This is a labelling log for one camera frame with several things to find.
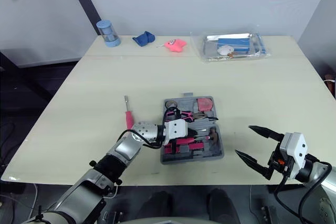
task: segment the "toolbox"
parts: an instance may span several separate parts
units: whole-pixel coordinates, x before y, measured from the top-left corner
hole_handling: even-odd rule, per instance
[[[164,100],[164,112],[171,106],[177,107],[180,112],[168,112],[165,121],[184,119],[194,135],[176,138],[164,145],[161,148],[162,164],[208,161],[224,157],[213,97],[194,97],[192,93],[187,93],[182,98]]]

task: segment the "pink plush toy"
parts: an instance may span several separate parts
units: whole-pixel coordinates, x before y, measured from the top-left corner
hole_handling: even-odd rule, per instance
[[[182,52],[185,45],[187,42],[181,39],[172,39],[164,44],[171,52]]]

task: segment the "red screwdriver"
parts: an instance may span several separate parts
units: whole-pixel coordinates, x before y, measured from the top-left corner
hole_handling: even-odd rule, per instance
[[[128,96],[124,95],[124,98],[125,98],[125,103],[126,103],[126,126],[127,126],[127,129],[130,130],[131,128],[133,128],[134,119],[132,116],[132,112],[130,111],[130,106],[128,104]]]

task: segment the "blue cylinder container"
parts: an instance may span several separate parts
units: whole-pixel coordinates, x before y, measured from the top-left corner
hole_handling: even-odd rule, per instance
[[[108,47],[116,47],[120,44],[120,38],[118,37],[116,31],[113,29],[111,21],[101,20],[97,22],[97,27],[101,36],[105,40],[105,44]]]

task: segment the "person's leg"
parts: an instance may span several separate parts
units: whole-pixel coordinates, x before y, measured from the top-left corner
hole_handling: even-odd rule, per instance
[[[140,208],[136,219],[166,217],[172,213],[173,198],[165,191],[155,193]]]
[[[212,190],[207,196],[209,219],[222,224],[240,224],[237,211],[226,192]]]

